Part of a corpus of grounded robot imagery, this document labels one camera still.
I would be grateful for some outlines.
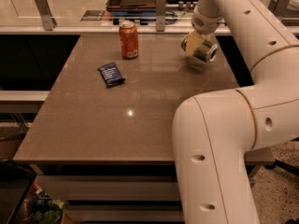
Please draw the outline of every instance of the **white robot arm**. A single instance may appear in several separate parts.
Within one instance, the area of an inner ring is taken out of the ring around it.
[[[259,0],[199,0],[192,23],[207,35],[221,16],[254,86],[200,94],[178,108],[179,190],[187,224],[257,224],[244,154],[299,136],[299,42]]]

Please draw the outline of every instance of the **red can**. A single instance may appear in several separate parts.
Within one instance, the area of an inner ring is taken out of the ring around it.
[[[132,59],[138,56],[137,28],[132,21],[120,24],[121,53],[124,58]]]

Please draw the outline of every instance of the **table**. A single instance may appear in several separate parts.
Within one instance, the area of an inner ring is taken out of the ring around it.
[[[174,113],[195,94],[237,87],[221,51],[199,63],[180,48],[182,37],[141,34],[132,60],[122,58],[117,34],[78,40],[14,157],[69,202],[74,220],[182,221]],[[108,89],[97,68],[111,62],[126,82]]]

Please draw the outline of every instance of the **brown tabletop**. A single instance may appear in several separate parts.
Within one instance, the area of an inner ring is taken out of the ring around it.
[[[204,91],[237,87],[221,51],[213,63],[199,64],[180,48],[182,37],[139,35],[139,56],[126,60],[118,35],[83,35],[14,161],[173,161],[179,104]],[[111,62],[126,82],[108,89],[97,68]]]

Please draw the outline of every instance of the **speckled floor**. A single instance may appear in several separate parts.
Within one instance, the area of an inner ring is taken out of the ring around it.
[[[0,139],[19,133],[16,123],[0,122]],[[299,142],[271,147],[275,159],[299,166]],[[299,218],[299,177],[279,167],[254,176],[253,197],[261,224],[284,224]]]

